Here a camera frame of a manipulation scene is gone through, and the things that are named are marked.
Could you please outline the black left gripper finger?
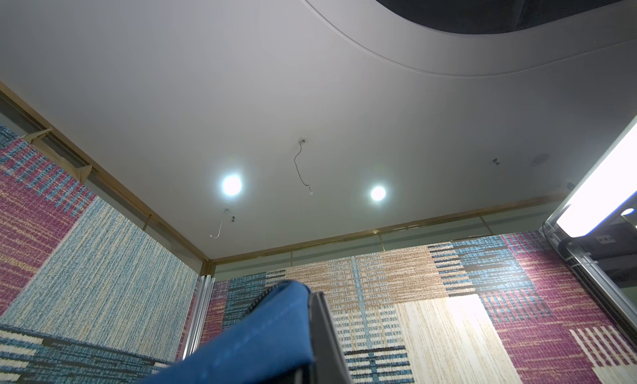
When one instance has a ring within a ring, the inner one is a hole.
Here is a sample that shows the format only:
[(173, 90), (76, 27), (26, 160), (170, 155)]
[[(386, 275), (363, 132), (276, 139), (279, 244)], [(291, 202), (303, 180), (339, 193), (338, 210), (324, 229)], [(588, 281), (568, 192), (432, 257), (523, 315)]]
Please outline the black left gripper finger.
[(324, 293), (310, 294), (309, 316), (315, 360), (308, 368), (308, 383), (352, 383)]

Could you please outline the blue zip jacket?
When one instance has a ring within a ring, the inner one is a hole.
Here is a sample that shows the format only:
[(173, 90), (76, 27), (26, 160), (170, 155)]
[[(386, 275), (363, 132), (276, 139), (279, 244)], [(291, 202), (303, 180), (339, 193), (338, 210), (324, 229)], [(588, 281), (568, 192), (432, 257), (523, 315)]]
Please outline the blue zip jacket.
[(309, 301), (307, 286), (282, 282), (245, 318), (144, 382), (261, 383), (310, 365)]

